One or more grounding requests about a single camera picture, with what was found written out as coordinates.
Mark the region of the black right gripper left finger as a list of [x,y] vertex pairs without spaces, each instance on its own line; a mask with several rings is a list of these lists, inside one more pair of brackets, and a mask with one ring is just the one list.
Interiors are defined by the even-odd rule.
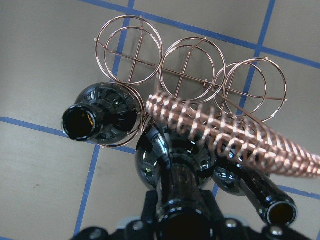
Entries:
[[144,205],[141,213],[141,220],[148,225],[153,225],[156,221],[156,212],[158,204],[158,193],[156,190],[150,190],[145,195]]

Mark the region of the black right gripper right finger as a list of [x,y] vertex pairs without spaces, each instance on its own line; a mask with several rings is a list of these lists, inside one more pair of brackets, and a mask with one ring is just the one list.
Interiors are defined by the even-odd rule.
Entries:
[[201,191],[202,198],[208,211],[208,217],[211,222],[218,223],[224,219],[216,199],[211,191]]

